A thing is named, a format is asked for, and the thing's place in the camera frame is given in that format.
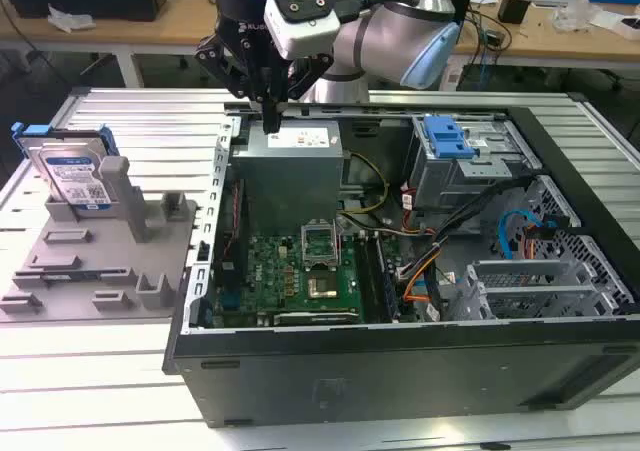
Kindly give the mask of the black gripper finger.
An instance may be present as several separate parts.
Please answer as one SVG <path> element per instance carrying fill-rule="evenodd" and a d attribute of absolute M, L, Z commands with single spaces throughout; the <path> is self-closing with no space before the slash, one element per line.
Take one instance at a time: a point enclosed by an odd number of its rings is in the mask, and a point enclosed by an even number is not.
<path fill-rule="evenodd" d="M 287 60 L 276 54 L 272 67 L 272 132 L 280 130 L 282 113 L 290 100 L 298 100 L 332 66 L 331 54 L 319 53 Z"/>
<path fill-rule="evenodd" d="M 221 37 L 205 37 L 196 48 L 196 61 L 236 98 L 247 98 L 261 113 L 263 131 L 274 133 L 274 100 L 267 83 L 252 58 L 252 46 L 247 38 L 240 40 L 242 59 L 238 61 L 226 48 Z"/>

